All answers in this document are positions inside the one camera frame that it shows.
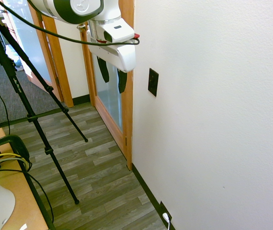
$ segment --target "wooden table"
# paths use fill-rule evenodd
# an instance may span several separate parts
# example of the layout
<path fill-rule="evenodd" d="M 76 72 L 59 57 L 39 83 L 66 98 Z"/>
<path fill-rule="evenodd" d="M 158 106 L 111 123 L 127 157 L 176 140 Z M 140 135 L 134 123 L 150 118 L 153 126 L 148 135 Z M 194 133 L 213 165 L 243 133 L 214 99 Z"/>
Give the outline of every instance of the wooden table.
<path fill-rule="evenodd" d="M 0 138 L 3 136 L 5 134 L 0 128 Z M 13 152 L 10 144 L 0 146 L 0 151 Z M 21 170 L 17 161 L 5 162 L 1 164 L 1 169 Z M 15 196 L 14 211 L 1 230 L 19 230 L 24 224 L 27 224 L 26 230 L 49 229 L 23 173 L 0 172 L 0 185 L 12 191 Z"/>

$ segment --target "floor molding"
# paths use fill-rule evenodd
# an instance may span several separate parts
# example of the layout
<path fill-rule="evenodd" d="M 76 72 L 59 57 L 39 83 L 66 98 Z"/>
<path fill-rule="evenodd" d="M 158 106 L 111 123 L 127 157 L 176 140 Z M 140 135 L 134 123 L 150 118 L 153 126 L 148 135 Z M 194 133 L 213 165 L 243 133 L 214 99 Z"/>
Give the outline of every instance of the floor molding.
<path fill-rule="evenodd" d="M 155 210 L 159 214 L 162 222 L 164 223 L 164 225 L 167 228 L 168 223 L 162 217 L 162 214 L 164 213 L 164 211 L 161 209 L 159 202 L 157 201 L 157 199 L 155 198 L 155 196 L 151 192 L 150 188 L 148 187 L 148 185 L 146 184 L 143 177 L 141 176 L 141 174 L 139 173 L 139 171 L 137 170 L 136 166 L 133 163 L 132 163 L 132 171 L 135 174 L 137 180 L 140 182 L 142 188 L 144 189 L 146 195 L 148 196 L 148 198 L 151 201 L 152 205 L 154 206 Z M 171 224 L 170 230 L 176 230 L 172 224 Z"/>
<path fill-rule="evenodd" d="M 90 95 L 89 94 L 81 96 L 81 97 L 73 98 L 74 105 L 79 105 L 79 104 L 83 104 L 83 103 L 87 103 L 87 102 L 90 102 Z"/>

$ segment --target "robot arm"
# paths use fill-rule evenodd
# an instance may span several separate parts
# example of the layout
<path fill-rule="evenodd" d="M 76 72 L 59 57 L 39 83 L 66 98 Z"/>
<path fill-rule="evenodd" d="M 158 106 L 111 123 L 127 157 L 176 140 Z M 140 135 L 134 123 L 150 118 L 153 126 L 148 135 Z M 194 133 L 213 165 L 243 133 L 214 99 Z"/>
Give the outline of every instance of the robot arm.
<path fill-rule="evenodd" d="M 70 24 L 89 21 L 87 41 L 91 43 L 133 43 L 134 30 L 121 18 L 118 0 L 28 0 L 37 11 Z M 109 81 L 106 62 L 118 68 L 119 91 L 125 90 L 129 71 L 136 66 L 135 46 L 89 46 L 98 57 L 105 82 Z"/>

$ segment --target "electrical outlet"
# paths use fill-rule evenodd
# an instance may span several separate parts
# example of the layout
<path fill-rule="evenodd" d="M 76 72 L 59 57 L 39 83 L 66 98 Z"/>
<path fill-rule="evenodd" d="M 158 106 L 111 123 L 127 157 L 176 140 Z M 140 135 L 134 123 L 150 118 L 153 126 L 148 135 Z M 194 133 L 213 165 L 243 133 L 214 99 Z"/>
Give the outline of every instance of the electrical outlet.
<path fill-rule="evenodd" d="M 166 207 L 165 207 L 165 205 L 163 204 L 162 201 L 160 202 L 160 208 L 161 208 L 161 213 L 163 214 L 163 213 L 166 212 L 167 215 L 169 216 L 170 221 L 171 221 L 171 215 L 170 215 L 170 213 L 168 212 L 168 210 L 166 209 Z"/>
<path fill-rule="evenodd" d="M 149 69 L 148 90 L 156 97 L 159 74 L 152 68 Z"/>

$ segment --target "gray carpet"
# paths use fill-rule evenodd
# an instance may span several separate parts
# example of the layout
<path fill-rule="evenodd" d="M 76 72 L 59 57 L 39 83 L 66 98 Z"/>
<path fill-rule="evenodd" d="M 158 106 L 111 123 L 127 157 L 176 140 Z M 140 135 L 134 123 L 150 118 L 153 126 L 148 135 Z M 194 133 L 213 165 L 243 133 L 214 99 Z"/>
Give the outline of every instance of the gray carpet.
<path fill-rule="evenodd" d="M 45 91 L 38 88 L 33 83 L 29 82 L 24 71 L 16 72 L 17 78 L 32 106 L 34 112 L 38 115 L 41 113 L 49 112 L 57 109 L 57 104 L 53 101 L 51 96 Z M 0 65 L 0 94 L 5 101 L 9 113 L 9 120 L 17 120 L 25 118 L 27 111 L 19 98 L 15 93 L 10 80 L 8 79 L 4 68 Z M 3 103 L 0 100 L 0 123 L 6 122 L 6 112 Z"/>

